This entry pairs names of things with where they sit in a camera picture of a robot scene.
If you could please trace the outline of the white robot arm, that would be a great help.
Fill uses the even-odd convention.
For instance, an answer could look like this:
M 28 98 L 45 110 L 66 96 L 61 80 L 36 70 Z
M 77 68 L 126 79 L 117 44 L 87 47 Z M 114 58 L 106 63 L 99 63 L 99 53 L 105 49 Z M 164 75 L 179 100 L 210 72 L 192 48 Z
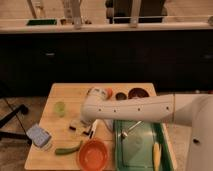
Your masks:
M 190 126 L 186 171 L 213 171 L 212 94 L 169 94 L 112 101 L 104 88 L 93 87 L 82 103 L 80 120 L 90 125 L 96 119 Z

